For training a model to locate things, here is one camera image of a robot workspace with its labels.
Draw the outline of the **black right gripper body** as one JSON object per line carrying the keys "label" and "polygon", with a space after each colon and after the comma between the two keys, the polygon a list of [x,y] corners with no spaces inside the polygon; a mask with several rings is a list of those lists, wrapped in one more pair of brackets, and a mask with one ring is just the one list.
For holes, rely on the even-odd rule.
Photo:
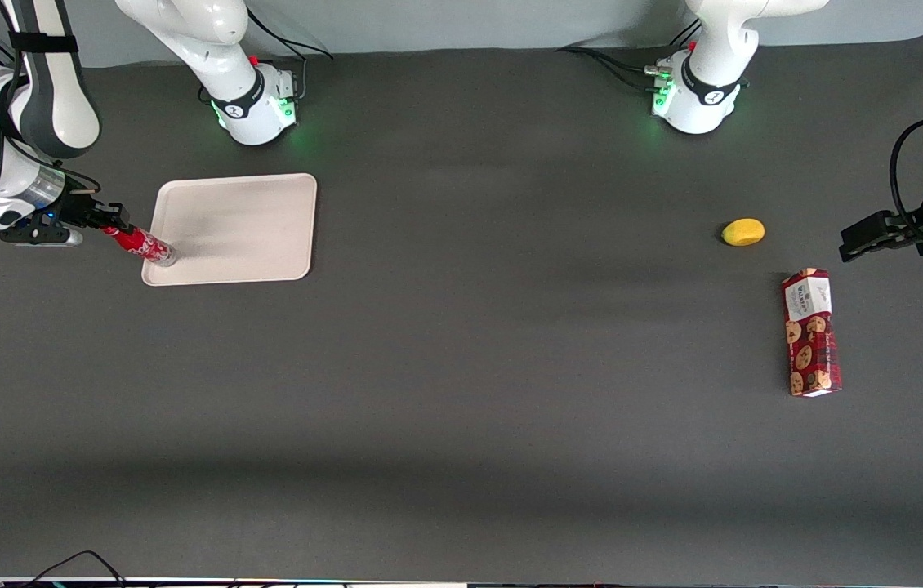
{"label": "black right gripper body", "polygon": [[67,189],[46,208],[47,225],[72,225],[84,229],[100,229],[104,226],[100,202],[93,189]]}

